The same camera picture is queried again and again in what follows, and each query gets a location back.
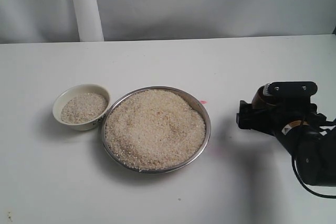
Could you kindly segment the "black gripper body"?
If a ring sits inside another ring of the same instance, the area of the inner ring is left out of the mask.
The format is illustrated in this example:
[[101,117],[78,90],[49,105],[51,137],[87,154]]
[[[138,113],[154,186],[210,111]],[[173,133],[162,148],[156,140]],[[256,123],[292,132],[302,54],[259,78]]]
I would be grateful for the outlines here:
[[289,104],[283,101],[271,105],[241,100],[236,123],[243,130],[280,132],[288,124],[291,127],[295,123],[318,126],[319,113],[315,104]]

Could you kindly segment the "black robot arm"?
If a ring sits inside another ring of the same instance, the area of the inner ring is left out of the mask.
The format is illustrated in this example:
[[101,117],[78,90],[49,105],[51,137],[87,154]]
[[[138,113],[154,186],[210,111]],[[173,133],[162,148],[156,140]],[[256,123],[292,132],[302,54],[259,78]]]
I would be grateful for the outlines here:
[[243,100],[236,116],[238,127],[275,137],[297,165],[304,184],[335,186],[335,121],[309,102],[281,102],[255,107]]

